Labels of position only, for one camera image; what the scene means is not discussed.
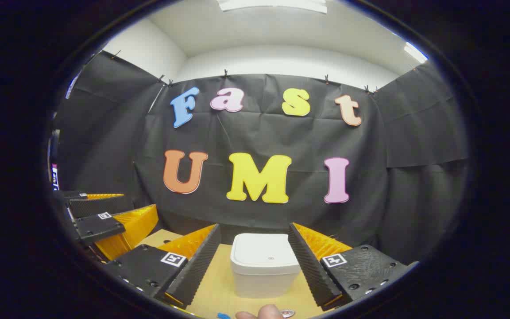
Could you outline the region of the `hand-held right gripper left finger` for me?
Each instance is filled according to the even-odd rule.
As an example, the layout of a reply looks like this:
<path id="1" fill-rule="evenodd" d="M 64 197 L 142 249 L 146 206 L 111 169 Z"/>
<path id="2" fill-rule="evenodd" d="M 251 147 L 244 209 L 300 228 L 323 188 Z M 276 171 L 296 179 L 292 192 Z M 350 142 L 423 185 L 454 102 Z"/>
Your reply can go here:
<path id="1" fill-rule="evenodd" d="M 149 298 L 182 310 L 192 304 L 221 242 L 219 224 L 204 227 L 160 247 L 139 245 L 104 270 Z"/>

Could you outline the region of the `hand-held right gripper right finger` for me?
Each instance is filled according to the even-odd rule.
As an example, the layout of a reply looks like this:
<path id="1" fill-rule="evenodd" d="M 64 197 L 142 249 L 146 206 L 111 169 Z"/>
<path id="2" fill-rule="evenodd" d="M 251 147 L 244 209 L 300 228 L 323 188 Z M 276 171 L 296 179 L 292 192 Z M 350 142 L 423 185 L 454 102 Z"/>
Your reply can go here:
<path id="1" fill-rule="evenodd" d="M 288 241 L 317 306 L 329 311 L 354 303 L 400 281 L 418 265 L 408 265 L 371 245 L 354 248 L 297 223 Z"/>

